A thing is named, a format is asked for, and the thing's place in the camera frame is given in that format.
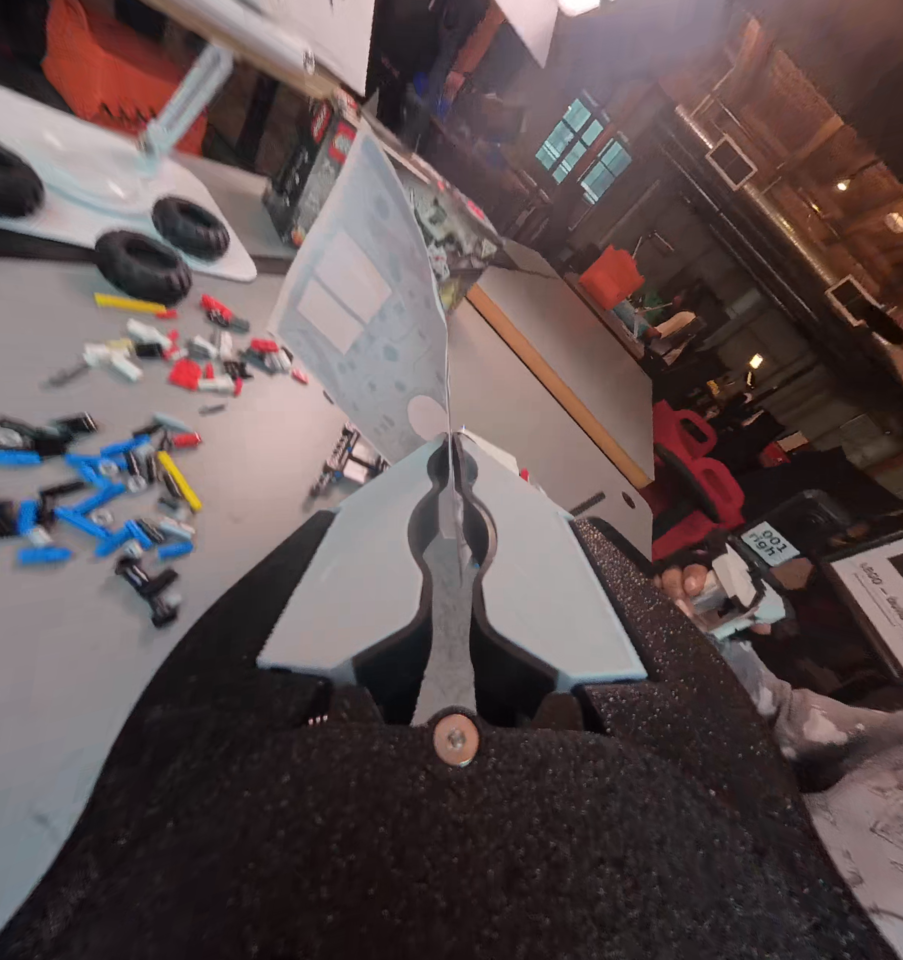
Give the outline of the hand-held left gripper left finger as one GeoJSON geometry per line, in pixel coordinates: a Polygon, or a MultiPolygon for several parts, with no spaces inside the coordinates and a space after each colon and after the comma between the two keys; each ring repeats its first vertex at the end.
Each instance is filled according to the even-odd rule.
{"type": "Polygon", "coordinates": [[[438,537],[449,479],[441,435],[345,499],[256,665],[367,690],[389,724],[410,724],[433,647],[438,537]]]}

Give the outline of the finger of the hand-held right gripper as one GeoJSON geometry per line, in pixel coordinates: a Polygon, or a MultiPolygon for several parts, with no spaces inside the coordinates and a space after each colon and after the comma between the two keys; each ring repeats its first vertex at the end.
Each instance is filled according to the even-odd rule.
{"type": "Polygon", "coordinates": [[[709,627],[709,635],[713,640],[729,640],[755,627],[772,627],[789,618],[790,603],[776,591],[764,591],[750,606],[739,603],[726,606],[709,627]]]}
{"type": "Polygon", "coordinates": [[[733,546],[726,546],[722,554],[715,556],[711,572],[730,600],[753,601],[758,594],[746,559],[733,546]]]}

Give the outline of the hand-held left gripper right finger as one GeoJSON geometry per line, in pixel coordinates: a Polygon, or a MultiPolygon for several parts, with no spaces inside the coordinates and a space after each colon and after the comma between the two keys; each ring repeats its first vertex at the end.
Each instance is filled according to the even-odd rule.
{"type": "Polygon", "coordinates": [[[469,657],[483,720],[525,724],[552,694],[649,678],[569,513],[466,435],[455,492],[477,565],[469,657]]]}

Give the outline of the white black toy truck chassis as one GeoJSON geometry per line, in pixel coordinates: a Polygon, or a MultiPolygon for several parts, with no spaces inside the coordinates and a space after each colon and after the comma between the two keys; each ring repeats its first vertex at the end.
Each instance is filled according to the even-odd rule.
{"type": "MultiPolygon", "coordinates": [[[[529,472],[524,468],[519,468],[518,461],[514,456],[472,431],[462,429],[460,433],[472,440],[480,449],[490,454],[493,459],[500,462],[508,470],[519,475],[527,483],[531,482],[529,472]]],[[[346,420],[334,447],[311,485],[307,498],[309,500],[323,498],[331,487],[341,481],[348,481],[353,486],[363,486],[382,475],[389,468],[390,462],[362,436],[358,426],[346,420]]]]}

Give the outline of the white sticker sheet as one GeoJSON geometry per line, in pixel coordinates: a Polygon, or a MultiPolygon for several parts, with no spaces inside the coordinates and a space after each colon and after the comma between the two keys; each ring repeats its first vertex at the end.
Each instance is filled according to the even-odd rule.
{"type": "Polygon", "coordinates": [[[390,467],[451,431],[447,312],[409,190],[365,121],[271,320],[390,467]]]}

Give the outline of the person's right forearm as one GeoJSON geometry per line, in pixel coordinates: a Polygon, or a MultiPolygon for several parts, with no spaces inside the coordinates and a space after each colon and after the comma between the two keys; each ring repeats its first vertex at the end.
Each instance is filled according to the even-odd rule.
{"type": "Polygon", "coordinates": [[[776,677],[749,642],[719,645],[806,793],[903,775],[903,710],[849,705],[776,677]]]}

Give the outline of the grey desk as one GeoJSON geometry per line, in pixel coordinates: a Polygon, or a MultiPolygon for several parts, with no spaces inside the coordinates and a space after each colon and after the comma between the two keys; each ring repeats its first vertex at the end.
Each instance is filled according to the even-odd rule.
{"type": "MultiPolygon", "coordinates": [[[[289,269],[261,204],[262,176],[208,159],[181,161],[208,189],[254,256],[254,282],[199,276],[172,324],[182,337],[205,327],[198,302],[210,294],[264,329],[289,269]]],[[[38,882],[83,810],[111,746],[173,645],[218,597],[317,509],[350,492],[342,484],[319,503],[309,491],[338,439],[344,416],[325,399],[317,374],[255,374],[224,412],[215,402],[167,382],[166,369],[144,365],[130,385],[104,370],[60,389],[45,384],[77,362],[86,342],[110,339],[128,315],[98,309],[105,287],[91,264],[0,259],[0,416],[30,425],[76,413],[99,426],[81,452],[127,439],[165,413],[196,430],[203,443],[181,456],[204,502],[197,547],[179,561],[179,620],[156,630],[113,562],[94,556],[94,541],[68,524],[55,536],[73,557],[23,567],[19,537],[0,538],[0,929],[38,882]]],[[[468,301],[454,320],[452,400],[456,426],[517,457],[543,490],[571,511],[598,493],[589,512],[611,522],[650,554],[651,512],[637,489],[606,459],[468,301]]]]}

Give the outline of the person's right hand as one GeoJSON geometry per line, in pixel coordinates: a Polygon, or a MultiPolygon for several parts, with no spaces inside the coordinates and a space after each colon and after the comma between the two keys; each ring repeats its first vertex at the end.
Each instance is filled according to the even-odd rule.
{"type": "Polygon", "coordinates": [[[655,587],[687,618],[715,619],[716,609],[697,610],[694,599],[705,590],[711,570],[699,563],[679,568],[670,567],[652,578],[655,587]]]}

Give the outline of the red chair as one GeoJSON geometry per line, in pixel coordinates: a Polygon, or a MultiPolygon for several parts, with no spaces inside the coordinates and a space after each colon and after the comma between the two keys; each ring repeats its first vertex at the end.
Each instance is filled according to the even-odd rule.
{"type": "Polygon", "coordinates": [[[729,468],[712,456],[718,436],[698,413],[665,400],[652,408],[655,475],[641,491],[652,520],[654,561],[744,522],[746,497],[729,468]]]}

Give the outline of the framed marker tag sign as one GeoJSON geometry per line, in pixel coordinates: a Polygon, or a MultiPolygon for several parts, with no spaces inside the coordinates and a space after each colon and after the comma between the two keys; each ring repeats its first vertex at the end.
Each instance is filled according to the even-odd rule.
{"type": "Polygon", "coordinates": [[[885,671],[903,686],[903,529],[843,548],[821,569],[885,671]]]}

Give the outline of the wood-edged grey table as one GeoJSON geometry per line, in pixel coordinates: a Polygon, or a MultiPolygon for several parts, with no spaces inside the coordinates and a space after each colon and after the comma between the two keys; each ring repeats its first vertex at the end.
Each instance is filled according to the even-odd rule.
{"type": "Polygon", "coordinates": [[[466,303],[634,489],[650,486],[650,377],[540,253],[502,244],[466,303]]]}

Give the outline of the pile of blue black pins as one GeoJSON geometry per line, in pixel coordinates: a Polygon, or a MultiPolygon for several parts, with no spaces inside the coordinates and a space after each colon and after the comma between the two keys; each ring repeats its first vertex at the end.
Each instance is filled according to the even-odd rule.
{"type": "Polygon", "coordinates": [[[179,616],[173,562],[194,552],[193,512],[157,459],[161,450],[198,450],[202,435],[168,414],[152,414],[127,438],[80,452],[96,437],[87,413],[32,424],[0,417],[0,471],[29,472],[59,465],[70,474],[23,498],[0,496],[0,541],[17,542],[21,570],[56,569],[76,556],[64,536],[87,540],[92,557],[112,561],[113,574],[148,608],[150,623],[169,627],[179,616]]]}

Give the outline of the orange crate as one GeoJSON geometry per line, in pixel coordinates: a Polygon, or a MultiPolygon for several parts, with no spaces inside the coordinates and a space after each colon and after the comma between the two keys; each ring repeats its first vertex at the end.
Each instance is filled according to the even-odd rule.
{"type": "Polygon", "coordinates": [[[607,246],[578,280],[581,289],[603,310],[628,300],[645,281],[635,257],[614,246],[607,246]]]}

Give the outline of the black toy tyre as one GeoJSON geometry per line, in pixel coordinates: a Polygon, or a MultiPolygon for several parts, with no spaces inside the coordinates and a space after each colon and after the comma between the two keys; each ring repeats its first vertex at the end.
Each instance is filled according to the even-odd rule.
{"type": "Polygon", "coordinates": [[[105,232],[96,240],[93,254],[105,280],[131,298],[173,307],[193,288],[193,272],[181,255],[145,234],[105,232]]]}
{"type": "Polygon", "coordinates": [[[45,199],[46,188],[36,171],[0,144],[0,217],[30,216],[43,206],[45,199]]]}
{"type": "Polygon", "coordinates": [[[156,200],[151,218],[157,233],[185,255],[204,261],[218,261],[228,252],[228,227],[205,207],[177,196],[156,200]]]}

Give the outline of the printed toy truck box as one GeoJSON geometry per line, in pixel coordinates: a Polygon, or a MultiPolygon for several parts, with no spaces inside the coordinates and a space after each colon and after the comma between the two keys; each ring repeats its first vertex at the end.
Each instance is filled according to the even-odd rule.
{"type": "MultiPolygon", "coordinates": [[[[310,103],[290,149],[262,195],[278,238],[294,250],[340,176],[360,129],[362,108],[344,89],[310,103]]],[[[505,241],[483,210],[378,120],[371,130],[401,183],[422,235],[446,314],[465,299],[505,241]]]]}

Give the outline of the window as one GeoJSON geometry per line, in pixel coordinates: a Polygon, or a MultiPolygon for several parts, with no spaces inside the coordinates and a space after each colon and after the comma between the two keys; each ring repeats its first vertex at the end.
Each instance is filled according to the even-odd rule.
{"type": "Polygon", "coordinates": [[[610,130],[607,111],[590,92],[580,91],[536,150],[537,170],[548,183],[561,186],[598,145],[597,154],[577,178],[580,199],[587,209],[595,207],[633,162],[628,137],[610,130]]]}

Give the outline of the white book stand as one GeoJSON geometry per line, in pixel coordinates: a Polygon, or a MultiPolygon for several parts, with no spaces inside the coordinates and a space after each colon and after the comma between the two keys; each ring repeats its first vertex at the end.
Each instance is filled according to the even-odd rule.
{"type": "Polygon", "coordinates": [[[170,104],[136,140],[0,86],[0,147],[23,160],[44,188],[35,212],[0,215],[0,229],[92,250],[115,231],[159,239],[151,213],[158,200],[170,196],[224,218],[205,185],[172,156],[186,122],[194,123],[211,102],[235,59],[306,88],[319,73],[317,35],[272,3],[156,5],[207,44],[170,104]]]}

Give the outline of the white softbox light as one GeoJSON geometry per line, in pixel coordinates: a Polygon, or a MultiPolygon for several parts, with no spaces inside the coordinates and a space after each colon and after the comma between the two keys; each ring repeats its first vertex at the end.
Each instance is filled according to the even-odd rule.
{"type": "Polygon", "coordinates": [[[601,1],[494,1],[505,21],[531,55],[544,68],[560,18],[578,18],[597,10],[601,1]]]}

